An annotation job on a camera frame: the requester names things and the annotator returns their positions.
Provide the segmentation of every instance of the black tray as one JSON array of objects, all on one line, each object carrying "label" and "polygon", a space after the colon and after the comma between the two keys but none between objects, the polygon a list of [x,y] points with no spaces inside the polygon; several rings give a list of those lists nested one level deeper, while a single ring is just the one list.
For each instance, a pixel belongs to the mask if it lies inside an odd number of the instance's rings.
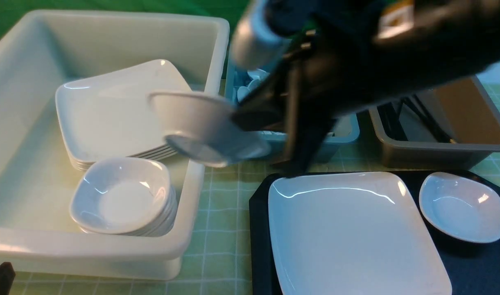
[{"label": "black tray", "polygon": [[[428,175],[436,171],[390,172],[404,181],[419,207],[421,185]],[[500,196],[500,187],[472,172],[465,170],[444,172],[487,185]],[[307,175],[320,174],[338,174],[338,172]],[[280,177],[278,174],[268,176],[249,202],[252,285],[255,295],[282,295],[272,254],[268,223],[268,191],[270,185]],[[423,220],[448,272],[453,295],[500,295],[500,240],[484,245],[466,243],[441,233],[424,218]]]}]

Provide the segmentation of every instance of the table surface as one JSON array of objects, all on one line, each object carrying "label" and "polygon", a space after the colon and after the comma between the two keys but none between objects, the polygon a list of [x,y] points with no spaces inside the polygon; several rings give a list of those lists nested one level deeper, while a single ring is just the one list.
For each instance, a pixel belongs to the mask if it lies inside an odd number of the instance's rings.
[{"label": "table surface", "polygon": [[[500,84],[486,84],[500,111]],[[327,164],[310,172],[393,170],[380,164],[380,151],[366,113],[360,138],[342,146]],[[500,153],[472,170],[500,186]],[[18,272],[12,295],[251,295],[248,200],[273,171],[262,161],[206,169],[192,241],[179,276],[170,282]]]}]

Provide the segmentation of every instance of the stack of white bowls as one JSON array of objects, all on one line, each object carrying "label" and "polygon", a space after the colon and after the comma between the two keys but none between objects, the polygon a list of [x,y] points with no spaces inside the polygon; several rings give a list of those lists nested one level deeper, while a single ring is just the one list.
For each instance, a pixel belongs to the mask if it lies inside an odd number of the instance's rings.
[{"label": "stack of white bowls", "polygon": [[128,157],[91,166],[70,206],[81,230],[93,234],[160,237],[171,230],[176,214],[166,166]]},{"label": "stack of white bowls", "polygon": [[162,127],[147,99],[154,89],[192,91],[163,59],[60,86],[55,103],[72,166],[87,170],[110,157],[158,161],[175,155],[162,140]]}]

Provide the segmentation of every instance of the white square plate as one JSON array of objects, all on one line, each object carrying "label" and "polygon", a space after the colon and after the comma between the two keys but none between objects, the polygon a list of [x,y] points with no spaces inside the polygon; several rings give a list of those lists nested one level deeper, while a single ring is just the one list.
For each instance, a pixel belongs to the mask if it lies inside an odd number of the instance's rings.
[{"label": "white square plate", "polygon": [[278,179],[270,236],[285,295],[451,295],[409,191],[388,172]]},{"label": "white square plate", "polygon": [[70,156],[77,162],[128,157],[164,145],[147,94],[191,91],[171,62],[153,60],[60,86],[57,115]]}]

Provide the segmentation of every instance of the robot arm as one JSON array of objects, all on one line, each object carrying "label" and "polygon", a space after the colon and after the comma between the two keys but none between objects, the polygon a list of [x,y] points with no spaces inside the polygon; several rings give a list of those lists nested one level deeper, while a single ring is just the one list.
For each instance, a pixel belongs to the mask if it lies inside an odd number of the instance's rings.
[{"label": "robot arm", "polygon": [[340,116],[500,60],[500,0],[387,2],[258,0],[239,23],[232,56],[247,69],[276,56],[282,39],[309,19],[317,25],[317,33],[292,42],[232,117],[245,131],[287,133],[283,155],[272,163],[286,176],[308,169]]}]

